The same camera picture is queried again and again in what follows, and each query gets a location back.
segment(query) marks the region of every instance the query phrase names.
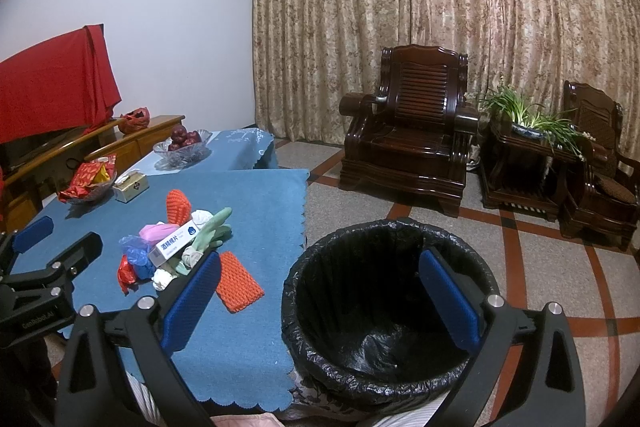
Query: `glass fruit bowl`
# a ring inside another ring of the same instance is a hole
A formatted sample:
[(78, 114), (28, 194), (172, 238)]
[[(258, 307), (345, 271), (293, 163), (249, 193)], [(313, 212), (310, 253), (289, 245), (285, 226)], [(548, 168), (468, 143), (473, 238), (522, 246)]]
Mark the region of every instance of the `glass fruit bowl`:
[(181, 147), (178, 150), (170, 151), (169, 146), (172, 143), (171, 137), (163, 142), (154, 145), (154, 152), (158, 153), (166, 162), (174, 167), (184, 167), (192, 163), (199, 162), (207, 155), (207, 142), (211, 138), (211, 133), (206, 129), (197, 129), (202, 141)]

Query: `white wall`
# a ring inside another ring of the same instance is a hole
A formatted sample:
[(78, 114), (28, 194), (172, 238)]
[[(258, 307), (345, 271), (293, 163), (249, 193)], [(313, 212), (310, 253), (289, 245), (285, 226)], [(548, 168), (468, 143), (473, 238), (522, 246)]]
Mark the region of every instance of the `white wall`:
[(104, 23), (122, 102), (190, 128), (254, 123), (251, 0), (0, 0), (0, 60)]

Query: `blue tablecloth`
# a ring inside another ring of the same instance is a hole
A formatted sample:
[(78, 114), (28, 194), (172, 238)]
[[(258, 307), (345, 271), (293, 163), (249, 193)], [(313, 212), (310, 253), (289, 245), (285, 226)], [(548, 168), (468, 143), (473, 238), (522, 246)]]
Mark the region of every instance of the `blue tablecloth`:
[(150, 152), (129, 170), (137, 169), (147, 176), (193, 171), (237, 171), (242, 169), (277, 169), (273, 135), (257, 128), (214, 132), (208, 144), (210, 152), (200, 162), (174, 169), (161, 156)]
[[(86, 232), (97, 232), (104, 243), (102, 255), (74, 280), (74, 307), (93, 303), (100, 311), (126, 309), (156, 292), (147, 283), (123, 295), (116, 280), (121, 237), (164, 221), (164, 202), (172, 188), (182, 190), (193, 208), (217, 212), (231, 206), (233, 214), (226, 222), (233, 235), (218, 250), (233, 252), (265, 295), (237, 314), (227, 312), (214, 296), (189, 344), (173, 360), (199, 400), (284, 409), (291, 400), (287, 373), (292, 360), (282, 342), (280, 302), (289, 268), (303, 250), (307, 177), (308, 171), (296, 169), (197, 172), (192, 168), (150, 176), (149, 188), (126, 204), (111, 197), (83, 213), (79, 206), (53, 201), (36, 217), (50, 216), (53, 234), (22, 254), (13, 273), (43, 268)], [(128, 349), (123, 352), (127, 370), (138, 377), (133, 356)]]

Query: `chair cushion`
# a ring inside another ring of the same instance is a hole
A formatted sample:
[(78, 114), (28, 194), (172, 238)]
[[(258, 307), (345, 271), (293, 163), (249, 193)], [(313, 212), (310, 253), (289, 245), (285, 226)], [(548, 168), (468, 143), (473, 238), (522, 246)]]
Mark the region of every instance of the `chair cushion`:
[(633, 195), (631, 190), (608, 176), (596, 174), (596, 187), (607, 196), (621, 201), (622, 203), (636, 203), (636, 197)]
[(386, 150), (401, 149), (402, 153), (415, 155), (451, 154), (451, 139), (442, 133), (427, 132), (421, 129), (393, 127), (383, 136), (371, 139), (372, 146)]
[(388, 169), (446, 179), (451, 137), (422, 129), (385, 126), (365, 135), (360, 159)]

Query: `green rubber glove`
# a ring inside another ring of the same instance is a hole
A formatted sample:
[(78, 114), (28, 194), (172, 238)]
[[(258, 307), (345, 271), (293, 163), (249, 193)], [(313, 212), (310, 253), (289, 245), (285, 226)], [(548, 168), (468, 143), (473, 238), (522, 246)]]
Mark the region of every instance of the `green rubber glove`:
[(209, 219), (204, 227), (202, 227), (196, 234), (191, 246), (199, 252), (204, 252), (210, 245), (215, 248), (220, 247), (222, 245), (222, 241), (215, 240), (222, 237), (225, 233), (231, 232), (231, 227), (229, 225), (223, 225), (226, 218), (231, 215), (231, 212), (231, 208), (226, 206)]
[(179, 275), (188, 275), (189, 272), (191, 271), (191, 268), (187, 268), (184, 265), (179, 255), (178, 256), (174, 255), (173, 257), (170, 257), (165, 261), (164, 264), (168, 264), (169, 267), (172, 268)]

